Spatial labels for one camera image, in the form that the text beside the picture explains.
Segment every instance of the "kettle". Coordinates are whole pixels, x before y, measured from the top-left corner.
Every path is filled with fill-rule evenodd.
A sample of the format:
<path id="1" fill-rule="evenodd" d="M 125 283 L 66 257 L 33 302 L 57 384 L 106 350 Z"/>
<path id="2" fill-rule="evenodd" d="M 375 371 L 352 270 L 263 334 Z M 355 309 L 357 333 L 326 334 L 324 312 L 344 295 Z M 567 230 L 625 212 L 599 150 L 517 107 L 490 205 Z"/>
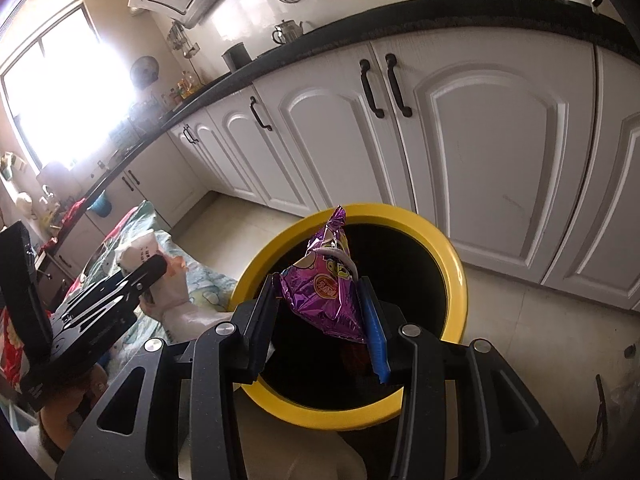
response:
<path id="1" fill-rule="evenodd" d="M 279 45 L 291 43 L 305 33 L 302 30 L 302 22 L 297 24 L 293 20 L 288 22 L 282 20 L 282 23 L 277 24 L 275 28 L 276 30 L 271 33 L 271 39 Z"/>

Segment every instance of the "trash can rim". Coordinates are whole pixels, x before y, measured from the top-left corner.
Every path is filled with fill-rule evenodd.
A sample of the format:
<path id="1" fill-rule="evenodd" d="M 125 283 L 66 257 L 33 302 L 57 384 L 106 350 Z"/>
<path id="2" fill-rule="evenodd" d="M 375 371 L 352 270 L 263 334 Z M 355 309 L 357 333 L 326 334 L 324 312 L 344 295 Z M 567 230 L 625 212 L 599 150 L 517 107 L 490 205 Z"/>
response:
<path id="1" fill-rule="evenodd" d="M 447 237 L 428 220 L 387 204 L 351 204 L 344 206 L 349 224 L 376 224 L 396 229 L 423 245 L 441 269 L 447 290 L 447 313 L 441 339 L 459 343 L 465 330 L 467 292 L 465 273 L 455 249 Z M 287 251 L 308 240 L 324 225 L 332 209 L 301 219 L 269 242 L 242 274 L 229 305 L 233 310 L 252 298 L 264 276 Z M 345 431 L 380 424 L 400 413 L 402 389 L 367 406 L 352 410 L 318 410 L 299 405 L 274 391 L 262 378 L 242 388 L 262 409 L 281 420 L 316 430 Z"/>

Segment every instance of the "yellow trash can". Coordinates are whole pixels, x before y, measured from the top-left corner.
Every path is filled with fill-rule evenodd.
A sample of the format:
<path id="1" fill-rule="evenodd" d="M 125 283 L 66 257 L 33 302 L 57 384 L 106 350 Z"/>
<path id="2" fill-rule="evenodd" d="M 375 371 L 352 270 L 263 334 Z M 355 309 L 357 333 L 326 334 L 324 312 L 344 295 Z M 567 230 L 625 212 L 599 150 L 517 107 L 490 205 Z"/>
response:
<path id="1" fill-rule="evenodd" d="M 344 209 L 351 257 L 359 275 L 369 276 L 378 298 L 397 304 L 408 322 L 459 343 L 466 323 L 466 281 L 444 234 L 399 207 L 353 204 Z M 299 260 L 308 239 L 331 213 L 308 216 L 276 236 L 245 270 L 230 306 L 257 297 L 267 274 Z M 242 387 L 277 418 L 316 430 L 347 431 L 399 414 L 402 388 L 379 384 L 374 374 L 363 377 L 345 371 L 345 355 L 362 352 L 353 347 L 358 344 L 324 336 L 288 308 L 278 313 L 272 342 L 275 353 L 263 373 L 254 384 Z"/>

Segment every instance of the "plastic bag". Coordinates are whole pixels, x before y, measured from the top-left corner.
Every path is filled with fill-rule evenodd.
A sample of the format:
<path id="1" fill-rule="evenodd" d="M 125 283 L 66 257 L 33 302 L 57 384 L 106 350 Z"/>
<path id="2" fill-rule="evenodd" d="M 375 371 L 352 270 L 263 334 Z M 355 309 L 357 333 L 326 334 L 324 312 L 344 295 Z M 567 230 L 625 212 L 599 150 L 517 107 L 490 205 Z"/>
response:
<path id="1" fill-rule="evenodd" d="M 282 292 L 294 314 L 323 333 L 364 343 L 364 329 L 343 226 L 346 213 L 338 206 L 312 238 L 306 254 L 280 274 Z"/>
<path id="2" fill-rule="evenodd" d="M 167 270 L 140 298 L 140 308 L 147 316 L 162 323 L 172 341 L 197 339 L 207 328 L 231 319 L 232 312 L 203 309 L 191 303 L 184 258 L 166 254 L 153 230 L 145 231 L 128 244 L 118 247 L 116 261 L 126 272 L 131 272 L 155 254 L 162 254 Z"/>
<path id="3" fill-rule="evenodd" d="M 633 345 L 640 347 L 640 340 Z M 640 352 L 635 350 L 633 364 L 624 378 L 613 388 L 607 399 L 607 418 L 609 421 L 609 445 L 613 444 L 631 418 L 640 399 Z"/>

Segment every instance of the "screw head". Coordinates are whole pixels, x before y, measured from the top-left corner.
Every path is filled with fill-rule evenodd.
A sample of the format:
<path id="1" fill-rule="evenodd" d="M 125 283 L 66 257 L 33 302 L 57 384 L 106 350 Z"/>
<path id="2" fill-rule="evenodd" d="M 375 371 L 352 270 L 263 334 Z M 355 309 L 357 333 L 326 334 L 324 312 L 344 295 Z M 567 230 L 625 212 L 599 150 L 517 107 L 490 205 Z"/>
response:
<path id="1" fill-rule="evenodd" d="M 162 340 L 157 337 L 150 339 L 145 343 L 145 350 L 147 352 L 155 352 L 162 348 Z"/>
<path id="2" fill-rule="evenodd" d="M 474 350 L 476 352 L 480 352 L 481 354 L 488 354 L 491 351 L 491 343 L 489 343 L 486 339 L 476 339 L 474 341 Z"/>
<path id="3" fill-rule="evenodd" d="M 420 327 L 417 325 L 408 324 L 402 327 L 402 333 L 407 337 L 418 337 L 420 332 Z"/>
<path id="4" fill-rule="evenodd" d="M 236 331 L 236 326 L 233 323 L 224 322 L 220 323 L 216 327 L 216 334 L 218 335 L 230 335 Z"/>

